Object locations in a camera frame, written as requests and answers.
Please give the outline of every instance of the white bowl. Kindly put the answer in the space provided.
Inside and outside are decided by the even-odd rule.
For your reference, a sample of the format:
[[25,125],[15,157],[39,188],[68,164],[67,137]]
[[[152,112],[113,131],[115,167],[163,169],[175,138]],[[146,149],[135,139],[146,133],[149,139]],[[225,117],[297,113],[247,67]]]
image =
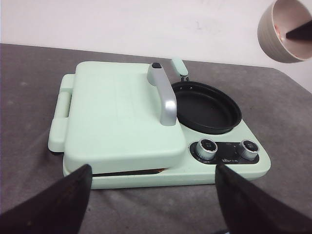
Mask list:
[[286,33],[312,20],[297,0],[277,0],[262,15],[258,40],[262,50],[279,62],[301,62],[312,57],[312,41],[287,39]]

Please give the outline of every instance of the silver knob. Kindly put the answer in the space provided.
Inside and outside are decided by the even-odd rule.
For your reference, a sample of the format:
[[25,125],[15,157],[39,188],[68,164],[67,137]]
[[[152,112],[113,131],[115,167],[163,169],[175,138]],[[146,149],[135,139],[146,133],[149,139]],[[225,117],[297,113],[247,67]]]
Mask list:
[[197,143],[195,153],[203,160],[211,160],[214,158],[217,150],[218,146],[213,140],[204,138]]
[[254,160],[259,153],[259,147],[251,140],[242,140],[237,147],[238,154],[247,160]]

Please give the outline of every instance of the dark fabric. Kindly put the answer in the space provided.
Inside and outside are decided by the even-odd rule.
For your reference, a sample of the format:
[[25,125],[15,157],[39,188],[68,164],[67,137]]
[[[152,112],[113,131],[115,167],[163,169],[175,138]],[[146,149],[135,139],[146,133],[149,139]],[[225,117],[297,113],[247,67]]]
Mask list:
[[[1,45],[1,210],[22,203],[62,174],[62,155],[47,149],[60,81],[82,61],[168,59]],[[186,61],[190,80],[232,97],[268,152],[272,167],[253,183],[312,217],[312,95],[270,68]],[[81,233],[213,233],[226,229],[215,185],[91,191]]]

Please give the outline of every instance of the pan handle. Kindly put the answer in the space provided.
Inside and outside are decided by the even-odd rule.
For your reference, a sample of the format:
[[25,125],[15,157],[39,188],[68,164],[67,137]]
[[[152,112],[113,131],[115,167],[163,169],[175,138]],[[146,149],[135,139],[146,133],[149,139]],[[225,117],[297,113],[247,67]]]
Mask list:
[[161,114],[160,123],[164,126],[173,126],[176,124],[176,96],[172,90],[171,84],[165,73],[165,70],[159,63],[153,63],[149,66],[147,72],[148,82],[156,86],[160,101]]
[[189,71],[186,69],[182,59],[180,58],[171,59],[171,65],[174,67],[175,73],[181,77],[181,81],[184,81],[184,78],[186,78],[187,81],[190,81]]

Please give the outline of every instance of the black frying pan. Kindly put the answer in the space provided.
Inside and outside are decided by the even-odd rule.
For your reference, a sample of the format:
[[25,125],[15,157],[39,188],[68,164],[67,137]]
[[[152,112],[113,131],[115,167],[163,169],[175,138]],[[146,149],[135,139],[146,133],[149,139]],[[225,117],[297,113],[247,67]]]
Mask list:
[[194,81],[172,84],[180,123],[206,134],[223,134],[237,126],[242,113],[239,106],[224,92]]

